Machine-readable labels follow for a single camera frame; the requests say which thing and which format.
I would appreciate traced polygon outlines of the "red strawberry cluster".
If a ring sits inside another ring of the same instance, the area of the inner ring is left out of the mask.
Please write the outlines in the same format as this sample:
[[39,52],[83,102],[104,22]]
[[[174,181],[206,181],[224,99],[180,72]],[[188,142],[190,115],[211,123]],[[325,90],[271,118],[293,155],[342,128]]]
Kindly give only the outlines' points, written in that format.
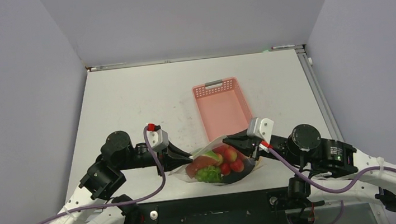
[[217,147],[217,148],[213,149],[212,151],[214,151],[215,153],[220,153],[222,155],[223,162],[221,164],[231,163],[231,162],[237,160],[238,158],[241,160],[246,158],[240,152],[236,151],[233,147],[228,146],[228,145]]

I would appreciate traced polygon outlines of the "dark purple eggplant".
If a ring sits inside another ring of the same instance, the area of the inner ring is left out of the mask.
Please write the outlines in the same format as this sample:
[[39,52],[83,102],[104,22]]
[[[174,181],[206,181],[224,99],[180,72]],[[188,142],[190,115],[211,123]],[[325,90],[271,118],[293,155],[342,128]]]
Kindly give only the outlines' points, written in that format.
[[233,184],[249,175],[257,165],[257,161],[250,158],[237,159],[231,163],[219,166],[222,184]]

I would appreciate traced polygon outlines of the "clear zip top bag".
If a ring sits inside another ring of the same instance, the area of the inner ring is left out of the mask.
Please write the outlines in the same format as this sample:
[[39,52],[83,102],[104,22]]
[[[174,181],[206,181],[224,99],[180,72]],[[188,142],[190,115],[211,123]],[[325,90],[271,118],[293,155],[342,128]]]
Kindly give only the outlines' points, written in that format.
[[194,151],[190,163],[169,174],[187,183],[214,185],[234,184],[262,167],[260,161],[245,156],[233,146],[223,143],[221,136]]

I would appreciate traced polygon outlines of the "pink plastic basket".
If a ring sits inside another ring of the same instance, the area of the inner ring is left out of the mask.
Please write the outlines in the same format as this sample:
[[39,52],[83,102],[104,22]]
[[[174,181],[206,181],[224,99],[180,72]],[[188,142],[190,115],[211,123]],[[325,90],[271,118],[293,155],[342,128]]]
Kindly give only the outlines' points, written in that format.
[[192,94],[210,142],[246,130],[254,118],[235,77],[194,86]]

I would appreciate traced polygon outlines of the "green grape bunch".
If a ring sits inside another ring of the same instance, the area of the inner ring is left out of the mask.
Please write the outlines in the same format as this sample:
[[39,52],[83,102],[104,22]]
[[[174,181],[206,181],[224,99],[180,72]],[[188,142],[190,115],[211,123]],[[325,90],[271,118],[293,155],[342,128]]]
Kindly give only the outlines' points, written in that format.
[[195,179],[203,183],[221,183],[221,169],[214,165],[204,167],[197,171]]

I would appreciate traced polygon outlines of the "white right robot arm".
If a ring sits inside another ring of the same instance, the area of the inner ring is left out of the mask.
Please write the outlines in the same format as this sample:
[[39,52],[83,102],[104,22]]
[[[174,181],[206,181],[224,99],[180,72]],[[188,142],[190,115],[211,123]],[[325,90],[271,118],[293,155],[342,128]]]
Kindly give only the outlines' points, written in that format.
[[222,142],[252,160],[283,162],[294,173],[286,193],[293,206],[359,200],[396,213],[396,165],[345,142],[322,138],[312,125],[297,125],[286,138],[271,136],[266,141],[242,131]]

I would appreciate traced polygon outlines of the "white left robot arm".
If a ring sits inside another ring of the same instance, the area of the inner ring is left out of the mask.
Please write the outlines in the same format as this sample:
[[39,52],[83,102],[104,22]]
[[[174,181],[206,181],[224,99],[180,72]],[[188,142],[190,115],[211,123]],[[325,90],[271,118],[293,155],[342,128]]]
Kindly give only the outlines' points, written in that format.
[[[60,212],[42,224],[137,224],[141,219],[138,204],[160,193],[166,184],[165,173],[192,161],[191,154],[177,148],[160,126],[148,124],[144,143],[133,146],[124,131],[107,136],[96,161],[81,178]],[[124,170],[156,166],[162,182],[154,192],[138,199],[128,195],[114,197],[126,182]]]

